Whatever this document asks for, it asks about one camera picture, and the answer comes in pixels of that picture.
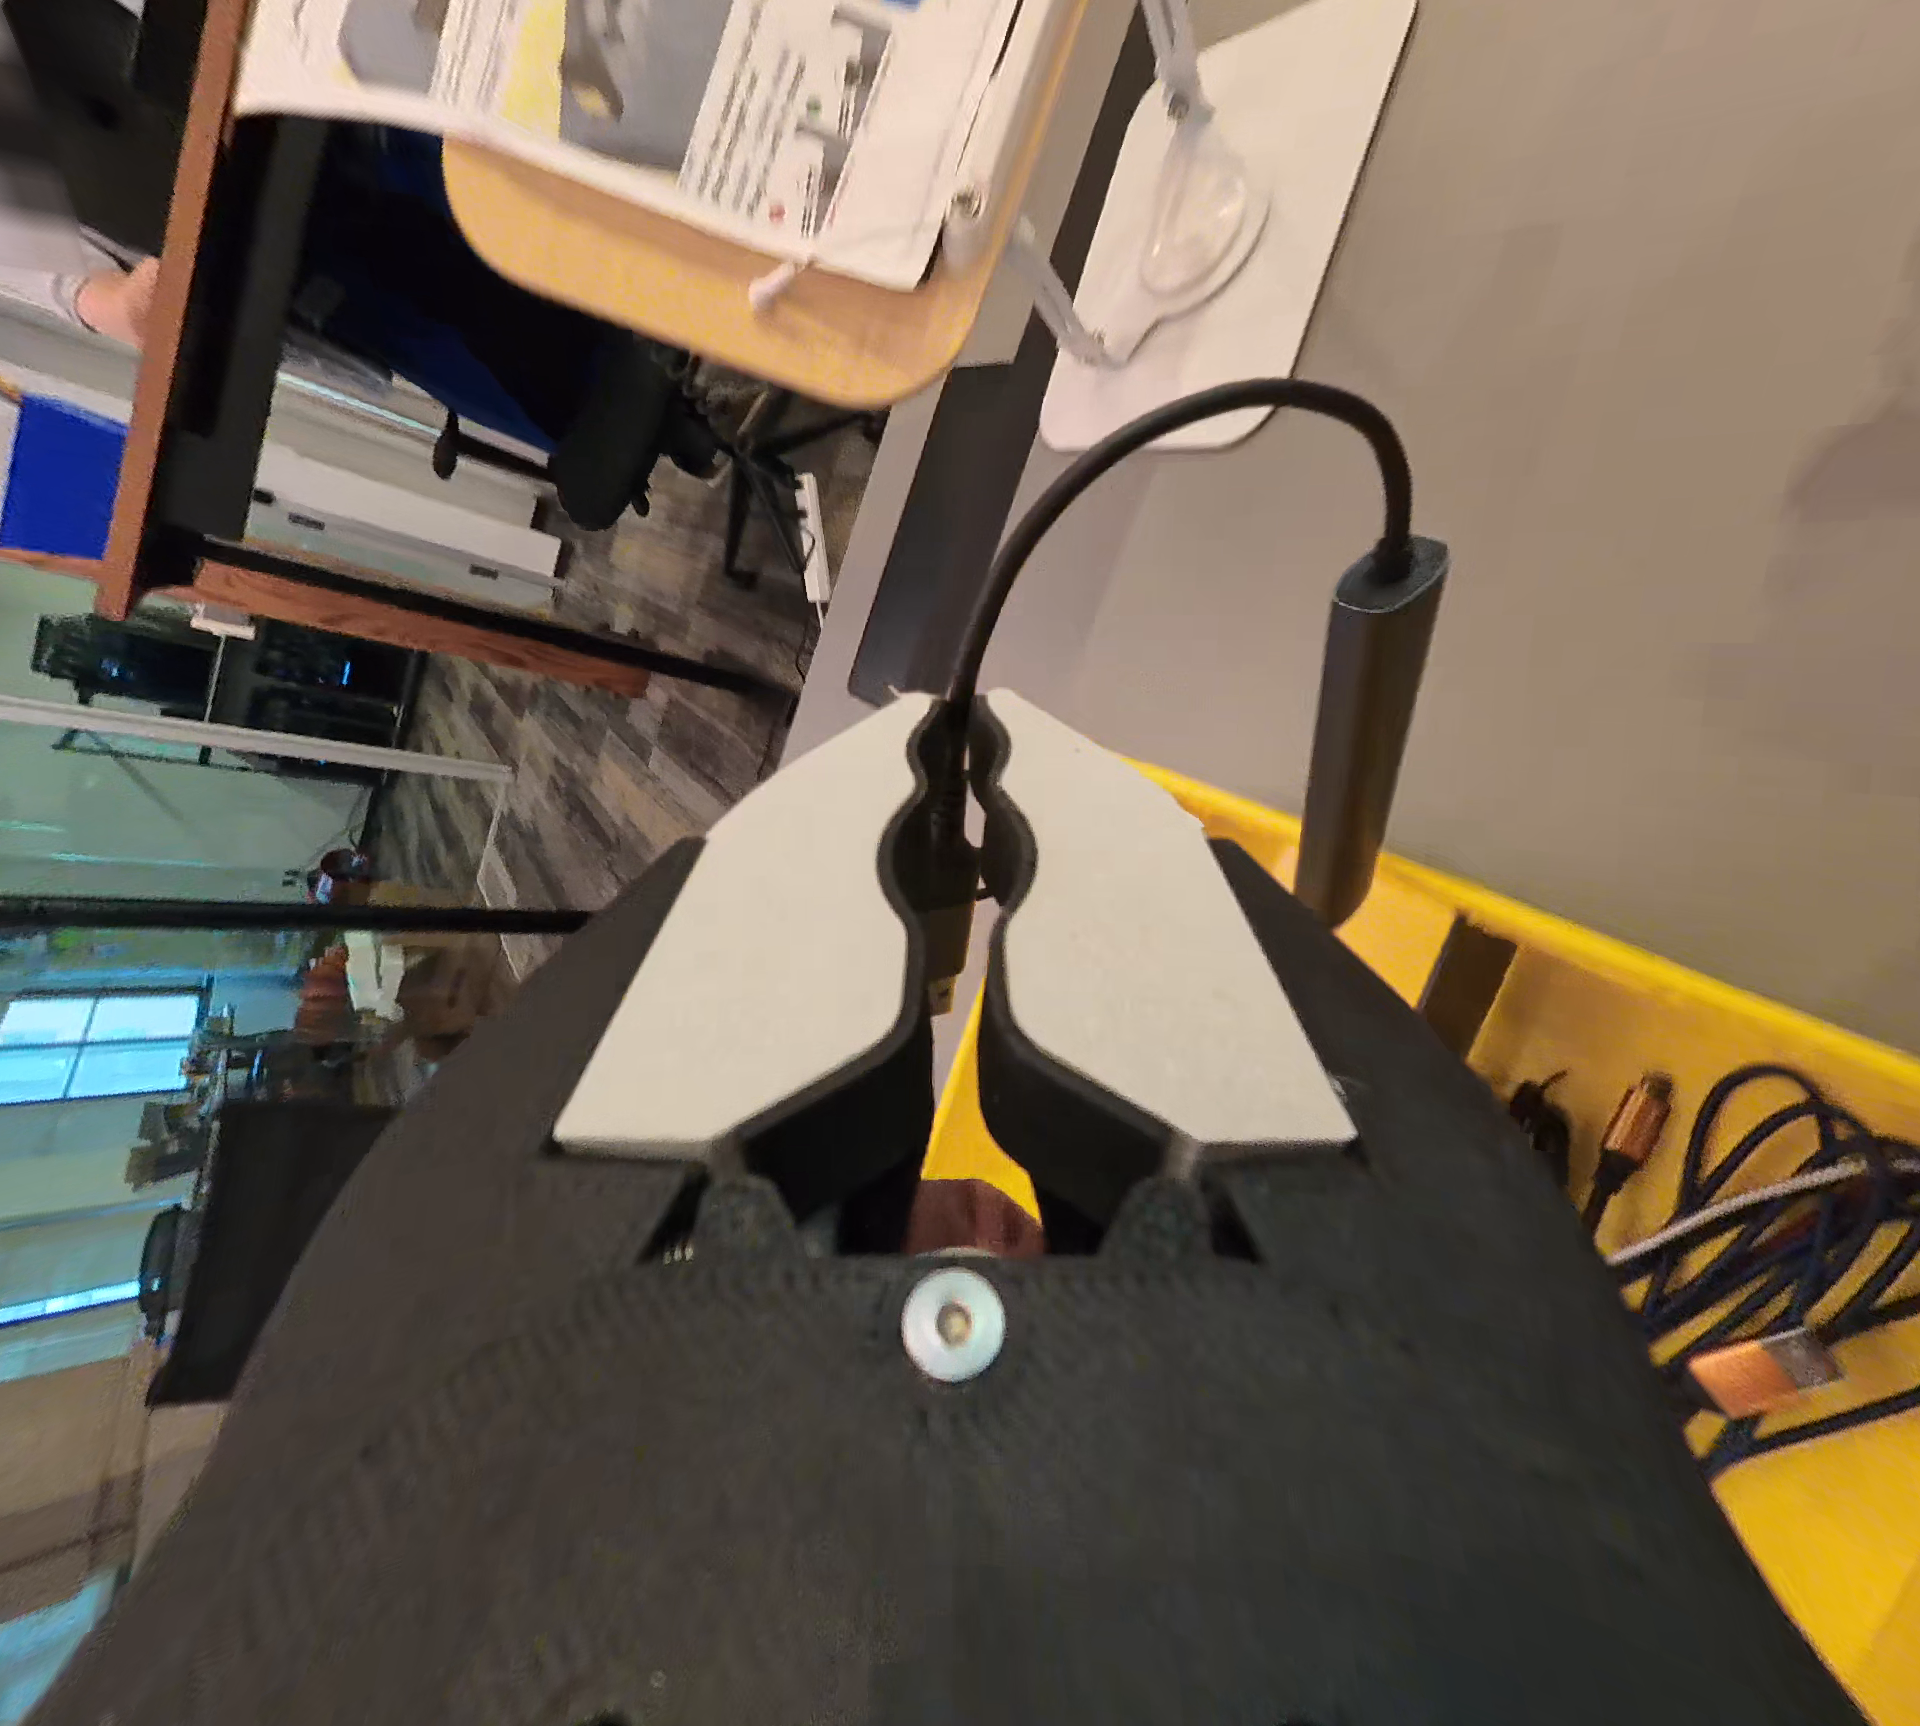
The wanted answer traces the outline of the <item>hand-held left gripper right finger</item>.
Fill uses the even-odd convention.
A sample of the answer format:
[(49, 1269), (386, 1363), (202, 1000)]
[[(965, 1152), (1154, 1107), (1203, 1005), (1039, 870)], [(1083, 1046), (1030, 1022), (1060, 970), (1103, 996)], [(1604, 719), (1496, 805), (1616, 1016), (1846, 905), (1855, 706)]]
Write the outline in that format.
[(975, 706), (996, 902), (975, 1102), (1049, 1254), (1094, 1254), (1147, 1187), (1202, 1230), (1229, 1179), (1343, 1173), (1362, 1134), (1202, 822), (1010, 689)]

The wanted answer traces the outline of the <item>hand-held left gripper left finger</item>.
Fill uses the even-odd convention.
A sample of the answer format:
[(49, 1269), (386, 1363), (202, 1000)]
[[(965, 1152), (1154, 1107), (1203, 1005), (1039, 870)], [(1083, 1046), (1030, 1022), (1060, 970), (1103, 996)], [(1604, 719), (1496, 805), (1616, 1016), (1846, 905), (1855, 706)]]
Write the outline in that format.
[(832, 1218), (835, 1250), (903, 1249), (938, 1099), (896, 854), (935, 710), (902, 695), (691, 847), (554, 1119), (558, 1157), (761, 1180), (797, 1227)]

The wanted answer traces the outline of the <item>grey usb hub with cable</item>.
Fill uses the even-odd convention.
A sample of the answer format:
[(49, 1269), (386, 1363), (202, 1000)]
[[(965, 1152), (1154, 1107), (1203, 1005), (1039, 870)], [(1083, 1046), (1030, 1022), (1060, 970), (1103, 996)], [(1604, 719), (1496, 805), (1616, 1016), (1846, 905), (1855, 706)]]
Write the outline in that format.
[(1449, 572), (1438, 539), (1414, 530), (1403, 442), (1368, 399), (1295, 376), (1249, 379), (1182, 394), (1083, 450), (1004, 539), (973, 595), (940, 709), (920, 740), (923, 819), (896, 869), (923, 947), (928, 1009), (949, 1009), (967, 956), (980, 857), (965, 839), (973, 699), (1002, 611), (1068, 508), (1129, 456), (1207, 418), (1307, 414), (1343, 426), (1375, 469), (1381, 529), (1337, 580), (1327, 612), (1292, 894), (1325, 935), (1370, 894), (1419, 700)]

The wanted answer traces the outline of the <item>black bin divider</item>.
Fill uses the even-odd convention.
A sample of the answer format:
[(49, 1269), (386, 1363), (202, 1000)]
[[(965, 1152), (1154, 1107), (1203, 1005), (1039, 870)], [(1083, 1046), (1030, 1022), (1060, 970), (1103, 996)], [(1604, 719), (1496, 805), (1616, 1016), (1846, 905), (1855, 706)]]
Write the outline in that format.
[(1422, 984), (1415, 1012), (1460, 1062), (1472, 1058), (1517, 956), (1516, 941), (1467, 912), (1451, 917)]

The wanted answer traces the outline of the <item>white document stand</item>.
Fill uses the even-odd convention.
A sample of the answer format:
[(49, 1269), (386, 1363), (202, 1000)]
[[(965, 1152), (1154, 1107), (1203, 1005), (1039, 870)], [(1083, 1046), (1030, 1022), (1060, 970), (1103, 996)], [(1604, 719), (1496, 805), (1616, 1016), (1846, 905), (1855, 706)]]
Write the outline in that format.
[(1295, 369), (1415, 11), (1309, 0), (1200, 48), (1188, 0), (1019, 0), (972, 183), (908, 293), (438, 139), (443, 187), (465, 243), (519, 287), (854, 409), (943, 376), (1016, 280), (1054, 345), (1037, 438), (1069, 456), (1179, 397)]

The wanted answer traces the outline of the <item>yellow plastic bin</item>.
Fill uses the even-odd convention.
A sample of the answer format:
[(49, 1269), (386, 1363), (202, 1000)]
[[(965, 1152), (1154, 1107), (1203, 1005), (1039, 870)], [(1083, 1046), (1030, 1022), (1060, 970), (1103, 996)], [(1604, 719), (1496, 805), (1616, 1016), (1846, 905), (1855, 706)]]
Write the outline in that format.
[[(1269, 875), (1290, 878), (1300, 826), (1294, 817), (1229, 795), (1174, 771), (1127, 761), (1193, 815), (1209, 839), (1231, 841)], [(1681, 1174), (1683, 1139), (1698, 1128), (1702, 1173), (1756, 1133), (1764, 1119), (1791, 1115), (1806, 1077), (1844, 1113), (1884, 1137), (1916, 1146), (1916, 1055), (1814, 1018), (1658, 953), (1611, 939), (1411, 860), (1387, 854), (1370, 899), (1340, 939), (1400, 995), (1405, 1010), (1419, 996), (1433, 954), (1455, 914), (1517, 945), (1500, 1000), (1466, 1062), (1508, 1105), (1521, 1088), (1524, 1062), (1543, 1064), (1542, 1108), (1570, 1119), (1571, 1173), (1580, 1187), (1598, 1173), (1602, 1115), (1611, 1087), (1628, 1071), (1674, 1077), (1664, 1128), (1626, 1190), (1600, 1225), (1598, 1244), (1626, 1253), (1678, 1217), (1661, 1217)], [(978, 1000), (960, 1035), (941, 1107), (932, 1121), (923, 1179), (960, 1187), (965, 1217), (1037, 1228), (1027, 1177), (989, 1137), (978, 1102)], [(1703, 1108), (1722, 1079), (1746, 1067), (1771, 1067), (1719, 1105)], [(1536, 1378), (1547, 1351), (1545, 1311), (1517, 1323), (1484, 1306), (1466, 1325), (1467, 1354), (1490, 1354), (1492, 1376)], [(1841, 1378), (1817, 1393), (1781, 1397), (1756, 1422), (1756, 1438), (1803, 1433), (1803, 1440), (1754, 1452), (1714, 1475), (1711, 1493), (1766, 1577), (1771, 1596), (1835, 1672), (1872, 1722), (1916, 1722), (1917, 1618), (1917, 1433), (1916, 1311), (1904, 1321), (1832, 1341)]]

